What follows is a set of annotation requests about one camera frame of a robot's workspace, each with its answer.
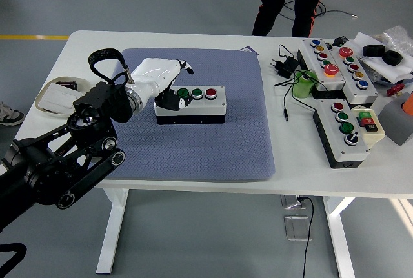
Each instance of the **yellow floor line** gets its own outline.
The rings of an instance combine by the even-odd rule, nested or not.
[[[68,36],[56,35],[0,35],[0,39],[20,39],[20,40],[53,40],[53,41],[67,41]]]

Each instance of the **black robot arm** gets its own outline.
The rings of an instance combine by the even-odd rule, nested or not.
[[[101,61],[99,52],[108,50],[91,57]],[[114,52],[108,59],[117,58]],[[0,231],[35,203],[72,206],[122,164],[125,153],[117,148],[112,120],[125,123],[132,117],[125,85],[126,77],[123,84],[100,82],[74,102],[75,112],[65,125],[35,139],[13,141],[1,160],[7,171],[0,175]],[[53,152],[49,143],[66,134],[69,138]]]

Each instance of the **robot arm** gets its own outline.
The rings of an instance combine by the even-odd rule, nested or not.
[[[140,112],[155,97],[157,106],[169,110],[179,110],[188,106],[191,99],[179,98],[170,87],[180,71],[185,69],[193,74],[191,66],[182,60],[145,59],[131,73],[131,81],[126,85],[126,92],[131,99],[132,109]]]
[[[107,78],[94,67],[105,59],[119,60],[125,71]],[[126,123],[151,97],[173,110],[190,103],[170,91],[182,69],[193,74],[186,61],[145,59],[130,74],[119,51],[102,49],[90,55],[89,65],[106,82],[74,102],[75,112],[65,125],[36,139],[13,141],[1,160],[7,172],[0,175],[0,231],[35,203],[72,206],[121,165],[125,153],[117,148],[112,120]],[[116,84],[121,76],[125,81]],[[69,139],[51,151],[48,144],[66,134]]]

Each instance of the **white plate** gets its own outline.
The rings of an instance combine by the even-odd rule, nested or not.
[[[57,114],[55,112],[50,112],[49,110],[45,110],[41,107],[39,107],[39,102],[43,98],[44,94],[46,93],[48,87],[50,86],[50,83],[57,83],[58,81],[75,81],[77,83],[77,91],[81,92],[83,95],[90,91],[92,89],[92,85],[84,79],[81,78],[76,78],[76,77],[58,77],[55,78],[51,81],[49,81],[40,91],[40,93],[37,95],[36,99],[34,100],[34,106],[38,110],[40,110],[42,113],[51,115],[54,117],[59,117],[59,118],[68,118],[71,114]]]

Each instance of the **button control box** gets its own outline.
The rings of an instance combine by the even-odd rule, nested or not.
[[[227,98],[224,86],[172,86],[180,97],[192,97],[191,103],[178,111],[160,108],[155,104],[158,124],[211,124],[224,123]]]
[[[297,58],[302,69],[312,70],[317,75],[319,83],[313,87],[314,99],[339,97],[345,80],[322,39],[303,39]]]
[[[370,107],[378,93],[370,78],[349,47],[335,47],[330,53],[345,80],[343,93],[351,107],[364,105]]]
[[[370,150],[345,99],[321,99],[313,115],[331,168],[358,167]]]

